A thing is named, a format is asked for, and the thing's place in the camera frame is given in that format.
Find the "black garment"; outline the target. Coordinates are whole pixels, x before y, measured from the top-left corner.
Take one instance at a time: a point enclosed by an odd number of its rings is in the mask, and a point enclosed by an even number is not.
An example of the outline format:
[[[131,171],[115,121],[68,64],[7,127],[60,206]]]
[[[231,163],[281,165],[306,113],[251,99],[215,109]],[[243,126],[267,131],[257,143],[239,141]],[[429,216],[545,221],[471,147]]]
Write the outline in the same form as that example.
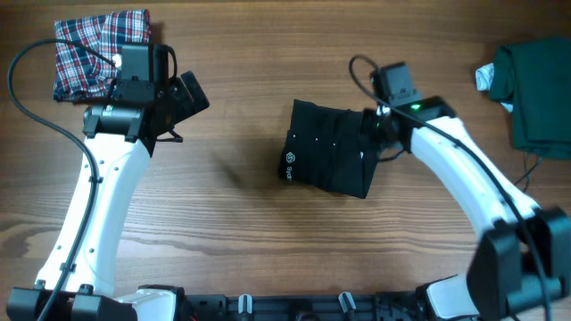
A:
[[[340,110],[295,100],[277,173],[289,182],[364,199],[380,145],[372,110]]]

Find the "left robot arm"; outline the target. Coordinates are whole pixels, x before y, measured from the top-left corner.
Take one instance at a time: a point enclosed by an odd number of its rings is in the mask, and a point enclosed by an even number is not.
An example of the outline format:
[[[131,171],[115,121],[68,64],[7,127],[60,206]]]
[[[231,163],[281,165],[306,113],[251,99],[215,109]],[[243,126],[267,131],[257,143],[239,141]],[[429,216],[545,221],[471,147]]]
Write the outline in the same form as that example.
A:
[[[179,73],[168,45],[128,43],[120,75],[84,114],[75,139],[83,161],[57,242],[30,289],[14,288],[12,320],[194,320],[182,288],[145,285],[114,296],[115,260],[128,206],[159,142],[208,108],[192,72]]]

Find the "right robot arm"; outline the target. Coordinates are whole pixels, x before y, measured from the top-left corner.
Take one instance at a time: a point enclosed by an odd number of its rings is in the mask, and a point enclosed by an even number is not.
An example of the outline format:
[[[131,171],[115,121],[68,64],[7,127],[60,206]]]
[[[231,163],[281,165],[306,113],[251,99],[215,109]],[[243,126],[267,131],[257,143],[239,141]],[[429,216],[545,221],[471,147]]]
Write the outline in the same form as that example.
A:
[[[500,320],[570,295],[570,218],[543,209],[512,184],[472,140],[439,96],[422,98],[408,66],[375,65],[377,102],[366,130],[381,146],[398,144],[441,180],[470,221],[478,241],[464,274],[420,290],[430,319]]]

